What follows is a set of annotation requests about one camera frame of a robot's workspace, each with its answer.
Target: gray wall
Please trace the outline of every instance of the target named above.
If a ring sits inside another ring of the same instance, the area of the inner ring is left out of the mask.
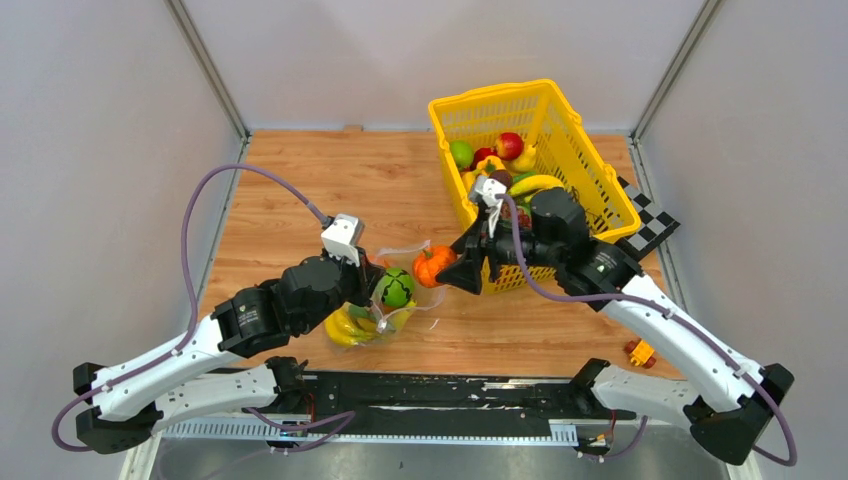
[[[429,128],[427,103],[549,77],[635,126],[702,0],[187,0],[252,128]]]
[[[115,478],[122,454],[60,451],[50,422],[74,366],[185,327],[183,208],[238,141],[162,1],[3,2],[0,71],[0,477]],[[195,278],[226,183],[195,214]]]
[[[796,376],[800,463],[760,460],[767,479],[845,476],[846,18],[842,0],[726,2],[644,142],[690,310]]]

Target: black and white checkered board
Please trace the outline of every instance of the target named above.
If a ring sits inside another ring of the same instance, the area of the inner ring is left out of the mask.
[[[624,192],[636,207],[636,212],[642,219],[642,227],[638,232],[622,238],[615,244],[636,260],[642,260],[668,238],[680,226],[680,223],[660,210],[656,203],[623,178],[618,177],[618,183],[624,187]]]

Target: yellow plastic crate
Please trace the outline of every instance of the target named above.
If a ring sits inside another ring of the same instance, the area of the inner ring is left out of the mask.
[[[477,218],[477,207],[468,201],[449,143],[465,140],[476,150],[491,147],[503,132],[521,135],[525,145],[536,146],[538,173],[553,175],[586,210],[589,229],[606,242],[635,233],[641,224],[633,204],[618,183],[615,169],[604,163],[583,130],[580,115],[551,80],[505,83],[470,90],[462,95],[430,102],[430,119],[439,141],[442,175],[467,229]],[[504,267],[496,283],[489,282],[488,262],[483,269],[483,293],[520,287],[518,267]],[[553,269],[531,267],[537,281],[553,278]]]

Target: wood surface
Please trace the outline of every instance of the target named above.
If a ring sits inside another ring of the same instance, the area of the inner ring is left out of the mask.
[[[623,137],[592,140],[607,163],[635,182]],[[368,252],[426,239],[450,244],[459,236],[438,162],[433,133],[356,128],[260,131],[247,156],[247,163],[281,175],[325,214],[349,213],[364,220],[361,246]],[[318,254],[319,235],[318,221],[291,194],[259,175],[243,173],[201,312]],[[656,257],[643,266],[662,281]],[[554,282],[544,286],[558,288]],[[630,367],[622,348],[635,338],[584,305],[554,303],[528,288],[480,297],[450,289],[441,306],[416,312],[392,343],[345,350],[329,341],[322,326],[244,365],[281,355],[308,359],[310,369],[573,376],[591,357]],[[679,377],[662,358],[654,368],[638,370]]]

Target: perforated metal strip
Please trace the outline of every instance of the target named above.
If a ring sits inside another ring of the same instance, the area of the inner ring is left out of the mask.
[[[336,442],[355,443],[412,443],[440,445],[513,445],[570,447],[577,445],[577,429],[574,425],[552,423],[547,437],[479,437],[479,436],[430,436],[430,435],[345,435],[336,436]],[[255,418],[204,417],[172,425],[162,435],[166,439],[199,438],[220,440],[263,440],[279,441],[292,439],[311,442],[322,434],[280,434],[279,429],[269,427]]]

